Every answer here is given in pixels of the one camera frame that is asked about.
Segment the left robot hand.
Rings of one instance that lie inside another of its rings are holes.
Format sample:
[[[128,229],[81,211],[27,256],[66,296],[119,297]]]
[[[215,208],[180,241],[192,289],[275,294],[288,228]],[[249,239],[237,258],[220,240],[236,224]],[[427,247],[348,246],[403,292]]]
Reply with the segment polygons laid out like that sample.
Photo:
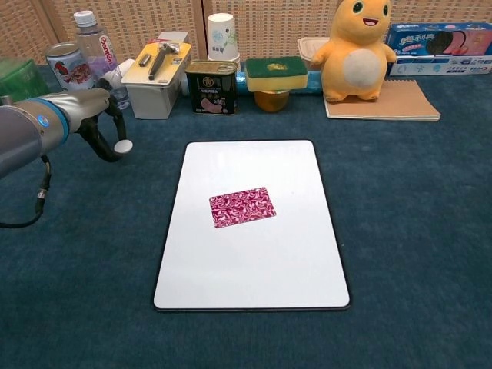
[[[109,143],[98,129],[98,118],[102,113],[110,116],[115,123],[118,143],[126,145],[127,139],[125,120],[116,99],[103,88],[73,91],[64,101],[62,109],[67,113],[68,121],[75,133],[78,133],[93,149],[95,154],[104,161],[116,162],[125,155]]]

